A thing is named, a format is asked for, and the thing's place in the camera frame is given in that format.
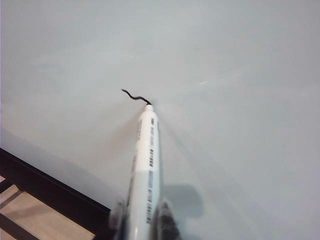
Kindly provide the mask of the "translucent right gripper right finger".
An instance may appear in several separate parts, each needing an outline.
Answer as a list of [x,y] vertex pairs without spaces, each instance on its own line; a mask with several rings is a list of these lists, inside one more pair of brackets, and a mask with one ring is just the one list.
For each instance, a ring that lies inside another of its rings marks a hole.
[[167,198],[163,198],[158,206],[156,237],[158,240],[181,239],[181,233],[173,215],[171,202]]

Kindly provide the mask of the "translucent right gripper left finger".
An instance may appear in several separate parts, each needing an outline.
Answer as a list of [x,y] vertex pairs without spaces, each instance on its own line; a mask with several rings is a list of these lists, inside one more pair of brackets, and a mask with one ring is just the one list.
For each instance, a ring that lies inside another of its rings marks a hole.
[[114,231],[114,240],[127,239],[127,220],[127,203],[123,198],[117,198],[108,218],[108,227]]

